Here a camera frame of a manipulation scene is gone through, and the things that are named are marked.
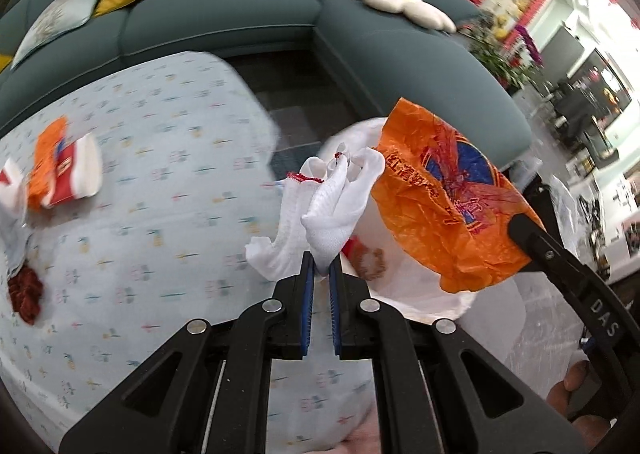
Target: metal screw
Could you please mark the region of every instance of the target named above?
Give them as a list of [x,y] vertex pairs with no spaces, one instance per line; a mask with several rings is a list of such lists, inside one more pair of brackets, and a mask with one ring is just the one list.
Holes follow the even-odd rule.
[[436,330],[443,335],[450,335],[456,330],[456,323],[449,319],[440,319],[436,321]]
[[375,299],[364,299],[360,301],[360,307],[363,311],[372,312],[380,309],[380,303]]
[[202,319],[191,320],[187,324],[187,331],[192,335],[199,335],[207,329],[207,323]]
[[282,303],[277,299],[268,299],[262,303],[262,309],[267,313],[273,313],[282,309]]

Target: patterned tablecloth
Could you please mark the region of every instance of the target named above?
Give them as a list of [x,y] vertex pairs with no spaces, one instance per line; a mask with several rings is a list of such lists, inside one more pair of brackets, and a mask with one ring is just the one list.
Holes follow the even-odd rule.
[[[54,450],[189,319],[234,319],[270,296],[244,245],[273,238],[280,209],[268,168],[276,127],[210,54],[164,57],[65,96],[0,141],[2,162],[29,171],[38,134],[62,115],[70,141],[97,136],[102,189],[33,218],[28,261],[45,285],[35,326],[0,298],[0,376]],[[369,365],[338,364],[327,335],[314,330],[316,356],[297,367],[274,364],[271,452],[325,448],[370,405]]]

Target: green sofa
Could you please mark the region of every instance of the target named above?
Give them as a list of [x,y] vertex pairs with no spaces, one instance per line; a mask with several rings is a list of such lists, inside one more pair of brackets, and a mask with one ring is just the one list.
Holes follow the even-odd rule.
[[[0,54],[13,55],[53,0],[11,0]],[[425,0],[455,22],[467,0]],[[450,36],[359,0],[139,0],[91,19],[0,73],[0,137],[46,105],[100,77],[185,50],[220,57],[309,48],[362,117],[387,115],[404,96],[465,134],[504,167],[529,147],[523,115]]]

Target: orange package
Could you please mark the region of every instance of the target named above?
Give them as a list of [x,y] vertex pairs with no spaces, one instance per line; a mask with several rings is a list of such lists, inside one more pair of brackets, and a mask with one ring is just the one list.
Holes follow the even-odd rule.
[[50,123],[38,136],[29,180],[28,206],[39,210],[42,199],[55,185],[56,147],[66,134],[66,117]]
[[521,212],[542,227],[522,195],[453,127],[400,99],[377,150],[385,171],[373,186],[386,228],[404,251],[440,274],[450,293],[496,285],[530,259],[507,234]]

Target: purple flower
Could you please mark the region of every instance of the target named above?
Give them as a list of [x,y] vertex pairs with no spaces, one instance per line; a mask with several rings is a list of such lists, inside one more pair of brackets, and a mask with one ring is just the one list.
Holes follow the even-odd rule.
[[527,51],[529,52],[531,59],[533,59],[533,62],[535,62],[539,66],[542,66],[542,56],[540,56],[540,53],[536,48],[536,43],[534,43],[533,39],[531,39],[527,28],[523,27],[522,25],[516,25],[514,27],[514,30],[516,30],[516,32],[521,35],[524,44],[527,46]]

